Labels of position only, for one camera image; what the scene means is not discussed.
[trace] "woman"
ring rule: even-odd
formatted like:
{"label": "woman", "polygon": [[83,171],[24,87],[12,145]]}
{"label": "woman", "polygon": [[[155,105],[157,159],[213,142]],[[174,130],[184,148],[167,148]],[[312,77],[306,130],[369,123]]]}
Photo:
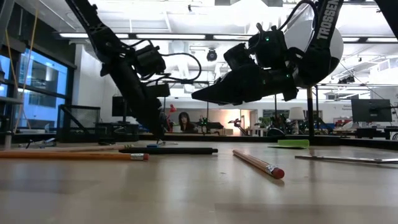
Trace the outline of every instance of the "woman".
{"label": "woman", "polygon": [[189,115],[187,112],[181,112],[178,116],[178,121],[180,123],[181,132],[183,133],[197,133],[195,125],[191,123]]}

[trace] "dark hair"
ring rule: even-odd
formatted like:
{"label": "dark hair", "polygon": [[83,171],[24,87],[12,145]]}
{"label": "dark hair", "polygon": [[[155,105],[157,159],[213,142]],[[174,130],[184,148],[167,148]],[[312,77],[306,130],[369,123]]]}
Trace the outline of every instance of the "dark hair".
{"label": "dark hair", "polygon": [[[187,124],[186,124],[186,126],[185,126],[185,129],[184,129],[184,126],[183,126],[183,123],[182,123],[182,117],[187,118]],[[195,128],[194,125],[191,123],[191,120],[190,120],[189,115],[188,115],[187,112],[181,112],[181,113],[179,114],[179,116],[178,116],[178,122],[180,123],[181,131],[190,130],[190,129]]]}

